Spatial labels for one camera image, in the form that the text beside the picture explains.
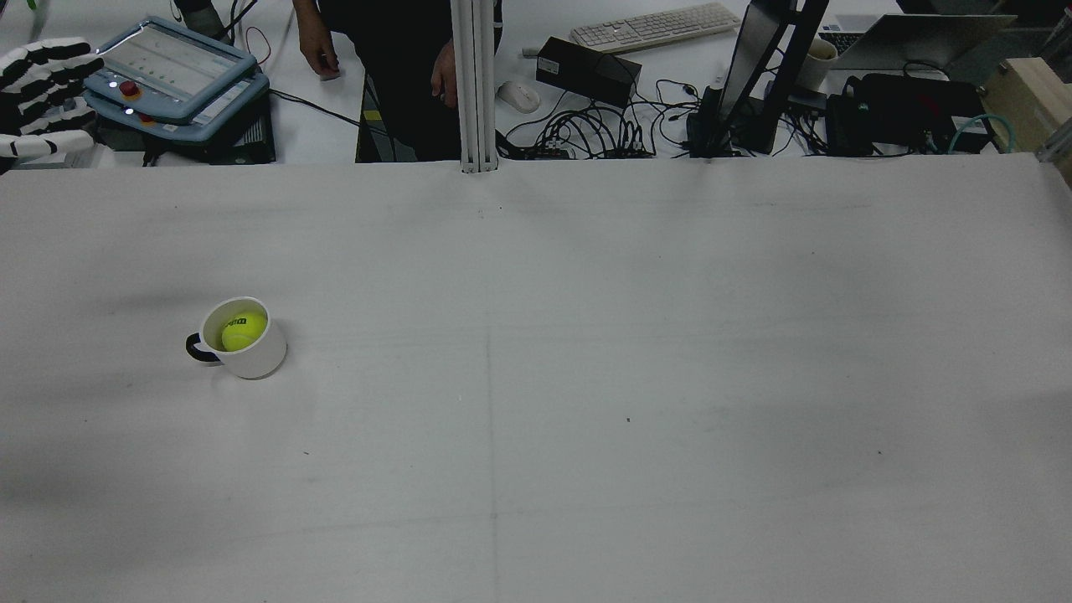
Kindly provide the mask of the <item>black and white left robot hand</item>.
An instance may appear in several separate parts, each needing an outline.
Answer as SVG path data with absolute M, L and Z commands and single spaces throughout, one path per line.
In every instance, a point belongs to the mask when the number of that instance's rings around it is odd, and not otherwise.
M 84 152 L 95 145 L 87 127 L 96 113 L 83 92 L 85 80 L 104 67 L 83 38 L 54 38 L 3 56 L 1 73 L 1 165 Z

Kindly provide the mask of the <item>person's left hand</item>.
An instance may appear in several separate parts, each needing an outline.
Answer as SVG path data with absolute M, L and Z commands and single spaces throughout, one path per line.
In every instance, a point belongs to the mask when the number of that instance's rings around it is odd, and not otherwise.
M 453 39 L 441 46 L 431 72 L 431 95 L 445 107 L 458 107 L 458 80 L 456 80 L 456 52 Z

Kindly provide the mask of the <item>person's right hand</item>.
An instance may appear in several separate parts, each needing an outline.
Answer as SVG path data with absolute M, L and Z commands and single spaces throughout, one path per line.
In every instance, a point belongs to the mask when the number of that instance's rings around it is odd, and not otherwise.
M 324 23 L 299 23 L 299 50 L 321 80 L 341 76 L 334 50 L 332 31 Z

